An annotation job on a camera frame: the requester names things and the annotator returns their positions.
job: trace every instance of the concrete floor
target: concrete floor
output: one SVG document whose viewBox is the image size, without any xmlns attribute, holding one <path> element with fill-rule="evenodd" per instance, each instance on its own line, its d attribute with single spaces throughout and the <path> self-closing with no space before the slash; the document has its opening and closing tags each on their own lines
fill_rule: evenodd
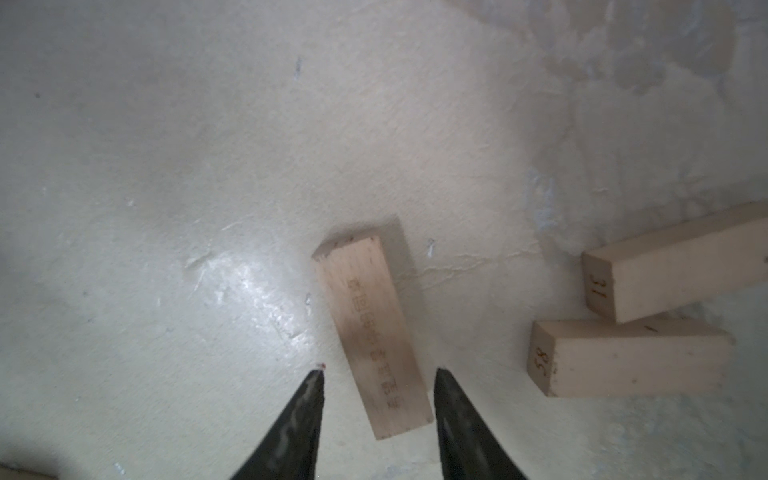
<svg viewBox="0 0 768 480">
<path fill-rule="evenodd" d="M 0 462 L 228 478 L 324 362 L 318 478 L 440 478 L 434 425 L 373 439 L 312 270 L 373 225 L 428 383 L 531 480 L 768 477 L 767 285 L 685 309 L 722 392 L 525 373 L 582 250 L 768 197 L 765 5 L 1 3 Z"/>
</svg>

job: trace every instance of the white paint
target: white paint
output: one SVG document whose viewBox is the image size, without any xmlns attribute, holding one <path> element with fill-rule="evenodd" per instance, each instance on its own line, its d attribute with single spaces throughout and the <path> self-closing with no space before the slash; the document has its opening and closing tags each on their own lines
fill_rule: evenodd
<svg viewBox="0 0 768 480">
<path fill-rule="evenodd" d="M 768 197 L 765 32 L 739 27 L 725 100 L 673 65 L 641 97 L 449 3 L 3 5 L 0 460 L 229 478 L 322 361 L 318 478 L 441 478 L 434 426 L 373 440 L 306 304 L 320 242 L 378 226 L 424 377 L 451 369 L 531 480 L 768 478 L 764 286 L 707 304 L 738 342 L 721 396 L 559 402 L 523 363 L 533 319 L 589 314 L 582 250 Z M 617 55 L 545 14 L 552 58 Z"/>
</svg>

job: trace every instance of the light wood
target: light wood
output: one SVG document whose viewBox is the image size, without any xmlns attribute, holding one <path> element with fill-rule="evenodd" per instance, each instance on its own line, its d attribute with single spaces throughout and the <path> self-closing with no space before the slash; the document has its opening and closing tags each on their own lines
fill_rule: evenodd
<svg viewBox="0 0 768 480">
<path fill-rule="evenodd" d="M 41 475 L 39 473 L 23 472 L 22 470 L 11 470 L 0 465 L 0 480 L 56 480 L 55 477 Z"/>
<path fill-rule="evenodd" d="M 581 265 L 587 305 L 616 323 L 768 280 L 768 202 L 585 252 Z"/>
<path fill-rule="evenodd" d="M 315 270 L 377 440 L 434 417 L 381 240 L 375 233 L 320 247 Z"/>
<path fill-rule="evenodd" d="M 536 322 L 528 374 L 546 396 L 709 392 L 721 386 L 734 343 L 703 320 L 666 313 L 624 325 Z"/>
</svg>

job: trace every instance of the wooden plank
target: wooden plank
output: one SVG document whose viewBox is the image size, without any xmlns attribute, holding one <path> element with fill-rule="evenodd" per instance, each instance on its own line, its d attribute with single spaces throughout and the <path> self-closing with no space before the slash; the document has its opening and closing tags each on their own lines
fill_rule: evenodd
<svg viewBox="0 0 768 480">
<path fill-rule="evenodd" d="M 768 202 L 584 252 L 581 265 L 587 305 L 616 323 L 768 280 Z"/>
<path fill-rule="evenodd" d="M 386 439 L 432 422 L 379 236 L 328 243 L 313 258 L 373 435 Z"/>
<path fill-rule="evenodd" d="M 709 392 L 721 386 L 735 341 L 703 320 L 668 314 L 611 325 L 536 322 L 528 374 L 546 396 Z"/>
<path fill-rule="evenodd" d="M 39 473 L 13 470 L 0 465 L 0 480 L 56 480 L 56 478 Z"/>
</svg>

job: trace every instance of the wooden block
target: wooden block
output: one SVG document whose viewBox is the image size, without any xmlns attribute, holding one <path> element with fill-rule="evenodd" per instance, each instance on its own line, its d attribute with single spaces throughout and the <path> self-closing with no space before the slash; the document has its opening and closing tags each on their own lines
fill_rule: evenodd
<svg viewBox="0 0 768 480">
<path fill-rule="evenodd" d="M 432 422 L 379 236 L 328 243 L 313 258 L 373 435 L 386 439 Z"/>
<path fill-rule="evenodd" d="M 666 313 L 624 325 L 536 322 L 528 374 L 546 396 L 709 392 L 720 387 L 734 343 L 703 320 Z"/>
<path fill-rule="evenodd" d="M 616 323 L 768 280 L 768 202 L 581 255 L 587 305 Z"/>
<path fill-rule="evenodd" d="M 0 465 L 0 480 L 56 480 L 56 478 L 39 473 L 13 470 Z"/>
</svg>

